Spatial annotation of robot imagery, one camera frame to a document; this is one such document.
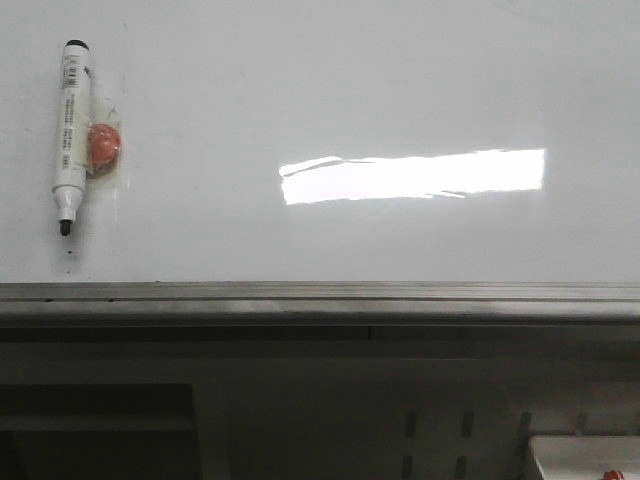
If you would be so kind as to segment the white black whiteboard marker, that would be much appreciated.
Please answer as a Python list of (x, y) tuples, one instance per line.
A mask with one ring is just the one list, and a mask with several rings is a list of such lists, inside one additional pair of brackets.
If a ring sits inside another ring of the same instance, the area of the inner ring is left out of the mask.
[(88, 45), (67, 41), (62, 51), (61, 90), (52, 187), (58, 209), (59, 231), (71, 233), (86, 189), (91, 124), (92, 69)]

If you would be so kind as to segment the white whiteboard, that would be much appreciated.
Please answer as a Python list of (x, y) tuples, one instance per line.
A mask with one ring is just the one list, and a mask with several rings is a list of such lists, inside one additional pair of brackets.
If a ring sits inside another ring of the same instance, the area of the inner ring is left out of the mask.
[[(123, 155), (68, 237), (60, 57)], [(637, 282), (635, 1), (5, 1), (1, 278)]]

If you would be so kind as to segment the red whiteboard marker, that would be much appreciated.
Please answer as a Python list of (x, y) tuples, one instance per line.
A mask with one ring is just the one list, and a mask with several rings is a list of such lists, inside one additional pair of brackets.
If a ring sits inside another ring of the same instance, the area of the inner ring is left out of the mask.
[(603, 480), (624, 480), (624, 473), (620, 470), (610, 470), (603, 474)]

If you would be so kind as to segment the red round magnet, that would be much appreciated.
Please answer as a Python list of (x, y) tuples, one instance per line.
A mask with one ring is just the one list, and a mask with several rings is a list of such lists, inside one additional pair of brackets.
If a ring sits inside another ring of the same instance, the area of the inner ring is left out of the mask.
[(89, 153), (95, 170), (110, 167), (118, 158), (121, 150), (119, 131), (104, 123), (94, 124), (89, 133)]

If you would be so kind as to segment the white marker tray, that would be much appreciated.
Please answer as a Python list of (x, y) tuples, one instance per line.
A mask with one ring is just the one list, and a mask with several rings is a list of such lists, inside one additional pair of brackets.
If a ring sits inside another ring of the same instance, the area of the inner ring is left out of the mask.
[(638, 436), (543, 436), (529, 440), (524, 479), (603, 479), (620, 470), (639, 478)]

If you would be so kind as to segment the aluminium whiteboard frame rail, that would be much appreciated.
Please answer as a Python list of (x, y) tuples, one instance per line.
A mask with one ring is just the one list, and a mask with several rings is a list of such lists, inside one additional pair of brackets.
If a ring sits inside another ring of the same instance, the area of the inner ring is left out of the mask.
[(635, 283), (4, 283), (6, 328), (636, 325)]

